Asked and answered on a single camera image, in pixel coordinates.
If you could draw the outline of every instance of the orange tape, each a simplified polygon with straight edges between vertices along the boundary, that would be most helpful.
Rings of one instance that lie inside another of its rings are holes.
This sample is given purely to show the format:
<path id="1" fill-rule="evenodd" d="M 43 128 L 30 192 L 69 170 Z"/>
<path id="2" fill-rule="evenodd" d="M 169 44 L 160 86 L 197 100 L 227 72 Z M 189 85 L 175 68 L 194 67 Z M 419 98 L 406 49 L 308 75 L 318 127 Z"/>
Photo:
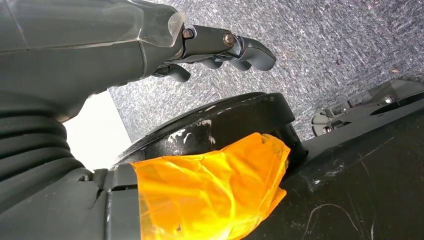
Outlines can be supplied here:
<path id="1" fill-rule="evenodd" d="M 141 239 L 247 236 L 286 195 L 279 183 L 289 152 L 281 140 L 254 133 L 219 151 L 132 163 Z"/>

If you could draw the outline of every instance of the white wall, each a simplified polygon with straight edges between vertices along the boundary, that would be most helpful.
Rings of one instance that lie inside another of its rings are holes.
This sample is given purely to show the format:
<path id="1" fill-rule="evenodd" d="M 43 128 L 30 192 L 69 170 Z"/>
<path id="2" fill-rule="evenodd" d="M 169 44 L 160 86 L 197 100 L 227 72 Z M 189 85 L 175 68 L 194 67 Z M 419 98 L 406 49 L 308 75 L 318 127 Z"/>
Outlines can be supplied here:
<path id="1" fill-rule="evenodd" d="M 109 169 L 131 144 L 109 91 L 87 99 L 64 126 L 71 153 L 89 170 Z"/>

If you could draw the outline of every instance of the gray carpet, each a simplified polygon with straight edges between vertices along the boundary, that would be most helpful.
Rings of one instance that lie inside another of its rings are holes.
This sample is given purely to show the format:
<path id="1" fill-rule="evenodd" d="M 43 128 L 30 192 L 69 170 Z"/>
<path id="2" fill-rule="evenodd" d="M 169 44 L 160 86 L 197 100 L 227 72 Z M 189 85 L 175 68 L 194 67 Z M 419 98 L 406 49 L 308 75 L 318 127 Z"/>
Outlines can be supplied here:
<path id="1" fill-rule="evenodd" d="M 179 114 L 254 91 L 280 92 L 294 128 L 313 136 L 311 117 L 346 97 L 393 80 L 424 79 L 424 0 L 156 0 L 187 24 L 254 38 L 277 56 L 269 72 L 187 65 L 190 81 L 148 78 L 109 91 L 132 141 Z"/>

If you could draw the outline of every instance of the black surface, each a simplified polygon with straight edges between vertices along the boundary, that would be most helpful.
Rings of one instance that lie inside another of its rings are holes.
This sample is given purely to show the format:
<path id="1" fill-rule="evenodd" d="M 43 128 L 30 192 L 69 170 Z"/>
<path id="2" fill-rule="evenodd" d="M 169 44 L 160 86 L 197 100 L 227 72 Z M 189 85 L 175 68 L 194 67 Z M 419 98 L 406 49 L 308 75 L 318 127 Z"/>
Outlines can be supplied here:
<path id="1" fill-rule="evenodd" d="M 423 136 L 420 110 L 327 149 L 246 239 L 424 239 Z"/>
<path id="2" fill-rule="evenodd" d="M 99 192 L 90 177 L 90 171 L 77 168 L 17 201 L 0 214 L 0 239 L 104 240 L 107 191 Z"/>
<path id="3" fill-rule="evenodd" d="M 207 56 L 212 57 L 231 49 L 224 43 L 224 33 L 228 32 L 226 29 L 199 25 L 187 28 L 193 31 L 194 37 L 184 41 L 184 63 L 203 60 Z"/>
<path id="4" fill-rule="evenodd" d="M 231 62 L 238 70 L 248 70 L 249 65 L 261 71 L 269 71 L 274 67 L 276 56 L 266 46 L 248 37 L 239 37 L 238 39 L 242 42 L 241 56 L 235 65 L 234 62 Z"/>
<path id="5" fill-rule="evenodd" d="M 142 55 L 138 42 L 1 54 L 0 112 L 36 108 L 61 122 L 73 118 L 89 95 L 143 77 Z"/>
<path id="6" fill-rule="evenodd" d="M 108 197 L 110 219 L 106 220 L 106 240 L 139 240 L 141 232 L 137 188 L 115 190 Z"/>
<path id="7" fill-rule="evenodd" d="M 308 150 L 306 161 L 315 159 L 325 150 L 338 146 L 351 139 L 357 138 L 365 133 L 378 129 L 386 124 L 403 118 L 409 114 L 420 111 L 424 108 L 424 99 L 405 105 L 400 108 L 387 111 L 379 115 L 363 116 L 362 120 L 355 120 L 354 122 L 343 126 L 342 128 L 332 131 L 330 134 L 324 134 L 319 137 L 314 137 L 302 144 Z"/>
<path id="8" fill-rule="evenodd" d="M 0 136 L 3 138 L 34 132 L 67 137 L 65 127 L 51 117 L 30 115 L 0 118 Z"/>
<path id="9" fill-rule="evenodd" d="M 0 182 L 0 214 L 61 179 L 70 171 L 82 167 L 75 158 L 62 158 L 3 180 Z"/>
<path id="10" fill-rule="evenodd" d="M 311 123 L 316 136 L 325 134 L 324 128 L 334 130 L 361 122 L 368 116 L 381 115 L 412 104 L 424 97 L 424 84 L 406 80 L 392 80 L 364 91 L 349 99 L 343 99 L 315 114 Z"/>
<path id="11" fill-rule="evenodd" d="M 285 98 L 260 92 L 213 102 L 160 126 L 135 142 L 117 165 L 161 156 L 202 154 L 220 150 L 252 133 L 271 134 L 291 149 L 292 163 L 305 157 L 305 149 L 291 122 Z"/>

